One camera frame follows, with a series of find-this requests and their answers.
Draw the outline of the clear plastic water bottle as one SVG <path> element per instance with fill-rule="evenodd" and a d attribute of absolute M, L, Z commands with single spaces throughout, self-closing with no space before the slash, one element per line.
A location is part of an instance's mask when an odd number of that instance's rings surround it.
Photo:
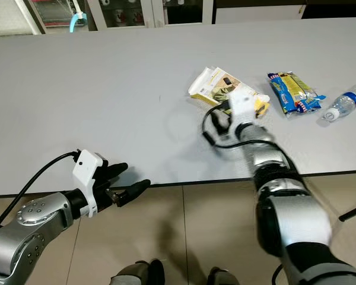
<path fill-rule="evenodd" d="M 326 122 L 335 122 L 349 116 L 356 109 L 356 84 L 338 96 L 322 115 Z"/>

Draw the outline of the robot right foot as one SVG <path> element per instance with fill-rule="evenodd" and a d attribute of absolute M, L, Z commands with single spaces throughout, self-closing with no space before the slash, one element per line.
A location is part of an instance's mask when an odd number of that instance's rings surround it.
<path fill-rule="evenodd" d="M 206 285 L 240 285 L 237 277 L 223 268 L 213 268 L 207 276 Z"/>

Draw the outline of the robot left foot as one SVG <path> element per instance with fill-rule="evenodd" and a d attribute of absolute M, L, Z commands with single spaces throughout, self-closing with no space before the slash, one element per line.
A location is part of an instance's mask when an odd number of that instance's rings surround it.
<path fill-rule="evenodd" d="M 159 259 L 137 261 L 110 278 L 109 285 L 165 285 L 163 263 Z"/>

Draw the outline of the blue yellow snack packet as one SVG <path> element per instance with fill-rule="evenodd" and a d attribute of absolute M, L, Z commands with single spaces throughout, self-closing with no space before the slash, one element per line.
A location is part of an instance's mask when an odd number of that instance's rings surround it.
<path fill-rule="evenodd" d="M 322 108 L 321 102 L 326 99 L 318 95 L 297 74 L 293 72 L 267 73 L 268 81 L 278 98 L 284 116 L 314 112 Z"/>

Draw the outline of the yellow white snack packet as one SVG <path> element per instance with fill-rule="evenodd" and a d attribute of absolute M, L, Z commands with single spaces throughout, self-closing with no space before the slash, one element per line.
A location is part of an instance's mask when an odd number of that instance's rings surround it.
<path fill-rule="evenodd" d="M 230 98 L 230 93 L 242 86 L 248 87 L 247 84 L 223 69 L 205 67 L 202 73 L 194 79 L 187 92 L 190 98 L 214 107 L 226 103 Z M 264 116 L 270 107 L 270 98 L 253 88 L 251 94 L 256 99 L 256 117 Z"/>

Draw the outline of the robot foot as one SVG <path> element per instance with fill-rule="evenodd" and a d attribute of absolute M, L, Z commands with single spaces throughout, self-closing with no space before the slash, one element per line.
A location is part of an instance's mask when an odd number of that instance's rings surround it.
<path fill-rule="evenodd" d="M 223 268 L 213 268 L 207 276 L 206 285 L 240 285 L 237 277 Z"/>
<path fill-rule="evenodd" d="M 165 285 L 163 263 L 159 259 L 137 261 L 110 278 L 109 285 Z"/>

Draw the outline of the light blue plastic loop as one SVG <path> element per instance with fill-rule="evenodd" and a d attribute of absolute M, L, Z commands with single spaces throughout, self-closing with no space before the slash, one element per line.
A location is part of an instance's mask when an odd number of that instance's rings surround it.
<path fill-rule="evenodd" d="M 77 26 L 85 26 L 87 24 L 87 14 L 86 13 L 76 13 L 73 14 L 69 22 L 69 32 L 74 33 Z"/>

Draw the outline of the glass door cabinet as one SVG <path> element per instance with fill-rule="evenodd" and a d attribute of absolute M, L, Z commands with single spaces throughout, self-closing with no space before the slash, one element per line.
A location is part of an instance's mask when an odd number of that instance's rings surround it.
<path fill-rule="evenodd" d="M 69 33 L 73 14 L 86 13 L 76 31 L 213 24 L 217 0 L 18 0 L 40 34 Z"/>

